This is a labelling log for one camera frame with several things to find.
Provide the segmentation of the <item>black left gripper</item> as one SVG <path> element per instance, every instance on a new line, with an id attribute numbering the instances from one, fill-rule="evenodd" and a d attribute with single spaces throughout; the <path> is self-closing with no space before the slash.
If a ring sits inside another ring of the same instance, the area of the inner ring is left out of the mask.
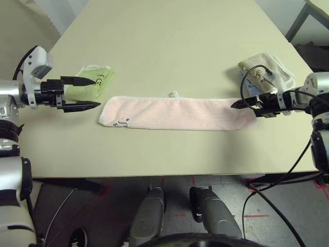
<path id="1" fill-rule="evenodd" d="M 48 105 L 62 109 L 64 113 L 82 112 L 91 110 L 101 105 L 93 101 L 77 101 L 65 103 L 64 85 L 88 86 L 94 85 L 95 81 L 84 77 L 61 76 L 60 79 L 48 79 L 40 83 L 40 88 L 34 90 L 37 105 Z"/>

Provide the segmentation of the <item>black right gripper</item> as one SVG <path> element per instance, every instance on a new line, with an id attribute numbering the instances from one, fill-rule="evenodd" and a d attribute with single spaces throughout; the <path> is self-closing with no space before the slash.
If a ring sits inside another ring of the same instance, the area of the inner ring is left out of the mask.
<path id="1" fill-rule="evenodd" d="M 239 110 L 249 108 L 254 110 L 256 117 L 273 118 L 286 109 L 286 105 L 276 94 L 266 93 L 239 99 L 231 105 L 231 108 Z"/>

